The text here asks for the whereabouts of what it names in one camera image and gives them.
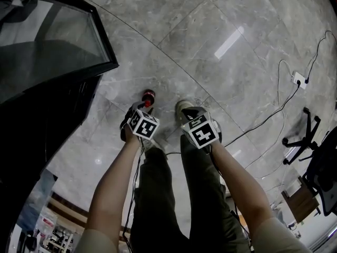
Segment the cola bottle with red label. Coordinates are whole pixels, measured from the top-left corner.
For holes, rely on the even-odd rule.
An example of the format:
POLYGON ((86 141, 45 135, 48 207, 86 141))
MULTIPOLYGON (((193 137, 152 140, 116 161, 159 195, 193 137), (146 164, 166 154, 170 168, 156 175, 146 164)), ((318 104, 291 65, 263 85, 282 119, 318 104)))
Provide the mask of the cola bottle with red label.
POLYGON ((151 89, 145 90, 142 96, 142 101, 145 102, 146 108, 152 106, 155 101, 155 92, 151 89))

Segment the person's right forearm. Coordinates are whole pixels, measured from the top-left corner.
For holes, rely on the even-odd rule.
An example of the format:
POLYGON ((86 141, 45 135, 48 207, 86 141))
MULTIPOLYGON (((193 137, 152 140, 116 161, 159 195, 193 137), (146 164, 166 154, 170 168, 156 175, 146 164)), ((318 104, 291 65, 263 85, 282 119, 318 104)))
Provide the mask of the person's right forearm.
POLYGON ((258 227, 273 216, 267 196, 259 183, 219 141, 211 146, 215 164, 245 219, 250 236, 254 237, 258 227))

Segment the white red plastic bag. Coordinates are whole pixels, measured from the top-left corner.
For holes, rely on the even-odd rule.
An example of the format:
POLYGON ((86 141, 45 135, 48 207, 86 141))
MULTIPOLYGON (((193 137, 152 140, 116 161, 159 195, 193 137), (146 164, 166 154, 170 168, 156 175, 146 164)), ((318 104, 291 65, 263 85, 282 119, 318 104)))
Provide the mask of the white red plastic bag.
POLYGON ((35 229, 47 237, 52 234, 56 222, 56 214, 50 211, 42 211, 38 217, 35 229))

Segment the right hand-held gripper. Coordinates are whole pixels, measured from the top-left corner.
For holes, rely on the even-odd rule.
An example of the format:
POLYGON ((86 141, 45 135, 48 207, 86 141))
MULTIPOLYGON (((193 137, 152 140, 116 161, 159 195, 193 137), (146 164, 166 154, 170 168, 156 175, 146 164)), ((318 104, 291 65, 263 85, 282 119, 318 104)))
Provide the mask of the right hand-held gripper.
POLYGON ((189 120, 181 125, 182 132, 198 149, 207 147, 216 140, 221 141, 220 125, 202 107, 183 109, 182 119, 189 120))

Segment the person's dark green trousers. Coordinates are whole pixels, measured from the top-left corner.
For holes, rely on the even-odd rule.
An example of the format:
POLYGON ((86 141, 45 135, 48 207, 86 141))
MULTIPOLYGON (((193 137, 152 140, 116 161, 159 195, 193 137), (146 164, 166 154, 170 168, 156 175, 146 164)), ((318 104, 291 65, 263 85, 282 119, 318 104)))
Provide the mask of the person's dark green trousers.
POLYGON ((239 221, 225 202, 225 187, 210 156, 184 135, 180 145, 191 204, 190 235, 184 236, 177 223, 165 153, 151 147, 135 190, 133 253, 250 253, 239 221))

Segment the brown wooden box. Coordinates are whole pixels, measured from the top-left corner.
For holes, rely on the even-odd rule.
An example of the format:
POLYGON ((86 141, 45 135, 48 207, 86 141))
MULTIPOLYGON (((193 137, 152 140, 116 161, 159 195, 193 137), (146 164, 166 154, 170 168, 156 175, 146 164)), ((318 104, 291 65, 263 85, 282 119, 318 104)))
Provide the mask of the brown wooden box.
POLYGON ((306 187, 301 187, 291 196, 286 191, 282 191, 282 197, 289 206, 297 223, 302 222, 319 207, 316 197, 306 187))

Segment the person's right beige shoe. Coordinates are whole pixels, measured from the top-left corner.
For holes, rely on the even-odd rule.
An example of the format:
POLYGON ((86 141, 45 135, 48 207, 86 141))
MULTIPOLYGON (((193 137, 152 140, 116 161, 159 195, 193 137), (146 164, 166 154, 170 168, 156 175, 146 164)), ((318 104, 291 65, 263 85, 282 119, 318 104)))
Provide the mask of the person's right beige shoe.
POLYGON ((184 125, 189 121, 188 118, 185 117, 183 114, 183 110, 186 110, 187 108, 192 108, 194 107, 193 103, 191 103, 188 100, 180 100, 176 103, 175 106, 175 116, 176 120, 179 124, 184 125))

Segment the black office chair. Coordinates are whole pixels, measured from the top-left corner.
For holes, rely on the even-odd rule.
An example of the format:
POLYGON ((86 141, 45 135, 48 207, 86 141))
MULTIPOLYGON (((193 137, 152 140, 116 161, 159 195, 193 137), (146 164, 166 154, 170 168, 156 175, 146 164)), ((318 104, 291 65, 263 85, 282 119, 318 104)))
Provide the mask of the black office chair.
POLYGON ((282 145, 287 148, 298 148, 292 159, 284 159, 284 165, 290 165, 306 149, 311 149, 310 163, 305 174, 301 177, 308 190, 315 197, 319 195, 322 201, 323 213, 325 216, 335 214, 337 216, 337 126, 327 133, 320 145, 313 141, 313 137, 319 127, 321 119, 316 115, 314 127, 311 127, 311 112, 304 108, 307 115, 305 136, 302 140, 290 143, 287 138, 282 139, 282 145))

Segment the white power strip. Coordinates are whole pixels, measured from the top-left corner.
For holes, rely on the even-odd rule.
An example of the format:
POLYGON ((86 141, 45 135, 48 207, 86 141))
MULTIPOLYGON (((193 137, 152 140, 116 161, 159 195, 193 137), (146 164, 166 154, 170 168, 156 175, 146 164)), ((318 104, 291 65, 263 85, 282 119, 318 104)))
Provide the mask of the white power strip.
POLYGON ((308 79, 306 79, 302 74, 300 74, 298 71, 294 71, 292 73, 292 78, 291 81, 296 84, 296 85, 300 85, 300 88, 302 89, 306 89, 306 86, 309 82, 308 79))

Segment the person's left forearm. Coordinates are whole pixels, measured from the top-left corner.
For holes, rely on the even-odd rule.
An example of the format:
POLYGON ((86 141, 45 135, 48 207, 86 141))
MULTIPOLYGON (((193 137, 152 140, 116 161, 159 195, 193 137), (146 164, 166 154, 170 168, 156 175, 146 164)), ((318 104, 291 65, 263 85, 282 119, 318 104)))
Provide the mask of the person's left forearm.
POLYGON ((139 147, 138 138, 128 134, 121 151, 100 179, 90 205, 86 228, 102 232, 115 244, 120 237, 123 207, 139 147))

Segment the black mini fridge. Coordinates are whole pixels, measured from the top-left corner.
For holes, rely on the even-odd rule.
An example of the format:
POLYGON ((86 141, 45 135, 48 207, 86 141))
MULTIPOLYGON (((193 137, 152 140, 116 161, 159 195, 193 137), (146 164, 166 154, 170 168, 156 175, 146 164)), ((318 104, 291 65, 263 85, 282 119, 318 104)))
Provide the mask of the black mini fridge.
POLYGON ((0 253, 54 155, 118 67, 84 0, 0 0, 0 253))

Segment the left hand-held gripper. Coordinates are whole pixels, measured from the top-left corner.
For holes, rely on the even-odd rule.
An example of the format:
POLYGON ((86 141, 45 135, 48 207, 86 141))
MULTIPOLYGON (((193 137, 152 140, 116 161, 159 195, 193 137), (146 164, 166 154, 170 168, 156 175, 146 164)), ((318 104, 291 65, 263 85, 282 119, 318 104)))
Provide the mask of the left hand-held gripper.
POLYGON ((159 128, 159 119, 152 116, 154 108, 149 106, 146 112, 142 111, 142 109, 146 108, 145 105, 145 101, 139 101, 135 102, 129 108, 120 125, 120 136, 122 141, 126 141, 126 126, 134 135, 147 140, 150 140, 159 128))

